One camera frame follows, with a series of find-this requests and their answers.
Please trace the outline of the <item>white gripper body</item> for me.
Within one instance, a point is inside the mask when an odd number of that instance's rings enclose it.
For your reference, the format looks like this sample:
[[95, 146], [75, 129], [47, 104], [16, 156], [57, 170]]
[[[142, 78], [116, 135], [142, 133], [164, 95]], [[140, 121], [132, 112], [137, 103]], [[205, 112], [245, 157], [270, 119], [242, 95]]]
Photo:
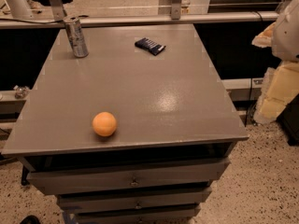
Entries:
[[272, 35], [272, 53], [282, 61], [299, 62], [299, 0], [279, 13]]

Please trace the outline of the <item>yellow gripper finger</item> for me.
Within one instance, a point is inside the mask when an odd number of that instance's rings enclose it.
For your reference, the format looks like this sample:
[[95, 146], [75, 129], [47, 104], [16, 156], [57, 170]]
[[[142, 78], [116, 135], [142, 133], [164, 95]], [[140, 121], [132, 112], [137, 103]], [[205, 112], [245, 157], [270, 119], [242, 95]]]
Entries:
[[262, 32], [253, 38], [251, 44], [259, 48], [271, 47], [272, 34], [275, 25], [276, 24], [273, 22], [267, 26]]
[[259, 124], [273, 122], [299, 94], [299, 63], [284, 61], [269, 67], [263, 77], [253, 119]]

